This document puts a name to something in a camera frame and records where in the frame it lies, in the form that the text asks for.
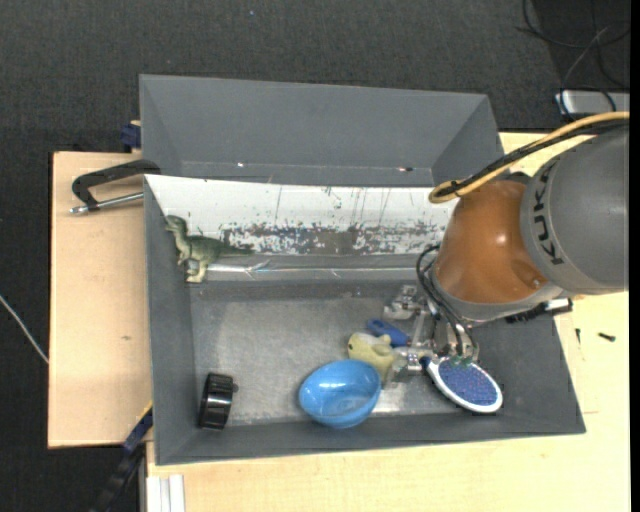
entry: wooden table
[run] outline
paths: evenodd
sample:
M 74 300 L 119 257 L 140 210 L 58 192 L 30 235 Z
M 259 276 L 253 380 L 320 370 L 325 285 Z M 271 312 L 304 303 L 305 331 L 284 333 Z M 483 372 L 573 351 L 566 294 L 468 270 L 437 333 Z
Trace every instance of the wooden table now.
M 537 138 L 501 137 L 507 151 Z M 520 165 L 533 172 L 573 143 Z M 141 204 L 68 212 L 78 204 L 70 190 L 76 176 L 136 158 L 53 158 L 51 448 L 121 443 L 151 399 Z M 97 192 L 112 197 L 139 188 L 132 179 Z M 190 512 L 630 510 L 628 294 L 576 301 L 557 323 L 584 435 L 162 467 L 149 442 L 148 474 L 184 475 Z

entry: yellow toy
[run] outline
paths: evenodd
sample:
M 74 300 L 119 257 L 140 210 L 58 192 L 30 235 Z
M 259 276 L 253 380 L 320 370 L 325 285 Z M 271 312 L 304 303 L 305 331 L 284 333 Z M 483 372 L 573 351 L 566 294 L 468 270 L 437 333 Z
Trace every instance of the yellow toy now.
M 349 359 L 357 359 L 372 365 L 384 382 L 397 354 L 391 348 L 391 336 L 380 337 L 357 332 L 351 335 L 347 344 Z

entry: blue plastic bowl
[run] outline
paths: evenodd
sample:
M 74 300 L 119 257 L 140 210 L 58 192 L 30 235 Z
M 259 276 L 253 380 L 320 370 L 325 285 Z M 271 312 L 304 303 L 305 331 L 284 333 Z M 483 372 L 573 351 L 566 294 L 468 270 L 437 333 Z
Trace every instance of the blue plastic bowl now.
M 317 422 L 349 428 L 367 419 L 381 388 L 380 374 L 373 366 L 345 359 L 309 375 L 300 386 L 298 399 L 304 411 Z

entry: toy dinosaur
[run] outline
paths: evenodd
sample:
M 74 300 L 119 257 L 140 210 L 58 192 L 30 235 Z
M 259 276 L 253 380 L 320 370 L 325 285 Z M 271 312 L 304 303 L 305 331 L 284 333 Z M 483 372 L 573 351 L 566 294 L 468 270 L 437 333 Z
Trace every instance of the toy dinosaur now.
M 222 240 L 207 238 L 199 235 L 187 234 L 187 223 L 184 219 L 175 215 L 167 215 L 166 230 L 171 231 L 176 238 L 176 247 L 180 252 L 178 265 L 182 265 L 187 260 L 198 262 L 198 270 L 189 269 L 187 282 L 201 283 L 204 279 L 207 267 L 224 256 L 235 256 L 239 254 L 253 254 L 250 247 L 234 247 Z

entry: cable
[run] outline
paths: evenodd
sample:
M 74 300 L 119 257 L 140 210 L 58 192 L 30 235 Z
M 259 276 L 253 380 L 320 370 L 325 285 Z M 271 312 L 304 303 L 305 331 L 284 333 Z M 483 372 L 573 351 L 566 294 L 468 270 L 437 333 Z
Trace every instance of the cable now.
M 42 358 L 42 360 L 45 363 L 49 364 L 49 358 L 46 356 L 42 348 L 40 348 L 40 345 L 38 345 L 38 342 L 35 340 L 35 338 L 31 335 L 31 333 L 29 332 L 29 329 L 27 329 L 27 326 L 24 325 L 24 322 L 20 319 L 20 317 L 18 316 L 18 313 L 14 311 L 14 309 L 9 305 L 9 303 L 4 299 L 4 297 L 1 294 L 0 294 L 0 302 L 7 309 L 7 311 L 11 313 L 11 316 L 15 318 L 16 322 L 18 322 L 18 325 L 22 329 L 22 332 L 24 332 L 27 339 L 31 342 L 31 345 L 33 345 L 33 348 L 36 349 L 36 352 L 38 352 L 38 355 Z
M 527 10 L 527 0 L 522 0 L 522 17 L 524 18 L 524 21 L 527 24 L 527 28 L 518 27 L 518 30 L 520 30 L 521 32 L 526 32 L 528 34 L 531 34 L 537 37 L 538 39 L 542 39 L 543 41 L 546 41 L 547 43 L 555 44 L 556 46 L 561 46 L 563 48 L 571 48 L 573 50 L 584 50 L 586 47 L 584 44 L 567 43 L 565 41 L 559 41 L 557 39 L 553 39 L 549 37 L 547 34 L 545 34 L 544 32 L 542 32 L 540 29 L 536 28 L 533 25 L 531 18 L 529 17 L 529 12 Z M 592 20 L 592 26 L 593 26 L 593 21 L 595 20 L 595 9 L 594 9 L 593 0 L 591 0 L 591 20 Z M 616 21 L 614 23 L 607 25 L 607 28 L 609 28 L 611 25 L 614 25 L 616 23 L 629 23 L 629 22 L 625 20 Z M 629 28 L 627 30 L 609 39 L 608 41 L 599 43 L 599 47 L 604 48 L 606 46 L 610 46 L 614 43 L 617 43 L 618 41 L 627 37 L 627 35 L 629 35 L 630 33 L 631 33 L 631 24 L 629 23 Z
M 553 39 L 551 37 L 549 37 L 547 34 L 545 34 L 544 32 L 542 32 L 541 30 L 539 30 L 538 28 L 536 28 L 533 25 L 533 22 L 531 21 L 531 18 L 529 17 L 529 12 L 527 10 L 527 0 L 522 0 L 522 17 L 524 18 L 525 23 L 527 24 L 527 28 L 520 28 L 518 27 L 517 30 L 520 30 L 522 32 L 526 32 L 528 34 L 531 34 L 539 39 L 542 39 L 543 41 L 549 43 L 549 44 L 553 44 L 556 46 L 560 46 L 562 48 L 568 48 L 568 49 L 572 49 L 572 50 L 585 50 L 585 52 L 580 55 L 578 57 L 578 59 L 576 60 L 576 62 L 574 62 L 574 64 L 571 66 L 573 71 L 573 68 L 575 68 L 575 66 L 578 64 L 578 62 L 582 61 L 585 57 L 585 55 L 589 52 L 589 50 L 591 50 L 592 48 L 596 49 L 596 63 L 598 64 L 598 69 L 600 70 L 600 72 L 602 73 L 602 75 L 607 78 L 612 84 L 622 88 L 623 90 L 629 90 L 629 87 L 627 85 L 625 85 L 624 83 L 622 83 L 621 81 L 617 80 L 616 78 L 614 78 L 609 71 L 606 69 L 606 66 L 604 64 L 604 59 L 602 57 L 602 49 L 610 46 L 614 43 L 617 43 L 618 41 L 621 41 L 622 39 L 624 39 L 625 37 L 627 37 L 630 33 L 631 33 L 631 23 L 627 20 L 618 20 L 618 21 L 614 21 L 610 24 L 608 24 L 602 31 L 598 30 L 598 22 L 596 19 L 596 8 L 595 8 L 595 2 L 594 0 L 590 0 L 590 18 L 591 18 L 591 28 L 593 29 L 593 34 L 595 35 L 595 37 L 587 44 L 587 45 L 583 45 L 583 44 L 577 44 L 577 43 L 568 43 L 566 41 L 559 41 L 557 39 Z M 617 36 L 612 37 L 609 40 L 606 41 L 601 41 L 600 37 L 602 35 L 603 32 L 606 32 L 607 30 L 611 29 L 612 26 L 617 25 L 617 24 L 626 24 L 629 25 L 629 27 L 624 30 L 623 32 L 621 32 L 620 34 L 618 34 Z M 563 80 L 563 82 L 566 82 L 566 79 L 568 78 L 568 75 L 570 73 L 567 73 L 565 75 L 565 80 Z
M 450 201 L 456 197 L 461 197 L 484 185 L 515 162 L 535 153 L 536 151 L 573 138 L 577 135 L 592 133 L 594 128 L 600 130 L 600 132 L 606 131 L 607 129 L 619 126 L 621 122 L 628 122 L 628 120 L 629 112 L 607 112 L 574 121 L 571 124 L 558 128 L 537 141 L 512 151 L 508 155 L 496 160 L 481 171 L 465 178 L 462 181 L 451 180 L 441 183 L 431 191 L 429 194 L 429 201 L 438 204 Z
M 416 272 L 418 274 L 418 281 L 420 282 L 420 285 L 422 286 L 425 293 L 429 296 L 429 299 L 431 299 L 433 303 L 439 308 L 439 312 L 441 312 L 442 315 L 444 316 L 444 320 L 451 326 L 451 329 L 453 330 L 453 333 L 456 337 L 458 355 L 463 356 L 463 352 L 464 352 L 462 338 L 460 337 L 460 332 L 458 331 L 458 326 L 460 326 L 462 327 L 463 331 L 469 338 L 471 345 L 473 346 L 473 354 L 472 354 L 472 359 L 473 359 L 477 357 L 478 345 L 474 341 L 473 336 L 471 335 L 471 331 L 466 326 L 464 320 L 449 307 L 449 305 L 442 298 L 440 293 L 433 286 L 433 283 L 431 283 L 426 278 L 426 274 L 431 268 L 431 266 L 433 265 L 435 260 L 430 261 L 424 268 L 422 268 L 422 260 L 425 258 L 425 256 L 438 249 L 440 249 L 439 244 L 430 245 L 424 251 L 422 251 L 422 253 L 420 253 L 420 256 L 418 256 L 418 260 L 416 261 Z
M 618 111 L 618 105 L 616 105 L 616 102 L 613 100 L 611 95 L 604 89 L 600 87 L 593 87 L 591 85 L 579 85 L 574 89 L 580 90 L 580 91 L 599 92 L 600 94 L 602 94 L 602 96 L 604 96 L 604 99 L 607 100 L 607 103 L 609 103 L 609 106 L 611 107 L 610 112 Z M 561 88 L 560 94 L 558 94 L 558 103 L 560 104 L 560 112 L 562 113 L 563 116 L 567 117 L 570 121 L 577 121 L 579 118 L 572 116 L 571 113 L 569 112 L 569 109 L 567 108 L 567 104 L 564 99 L 565 90 L 566 90 L 565 88 Z

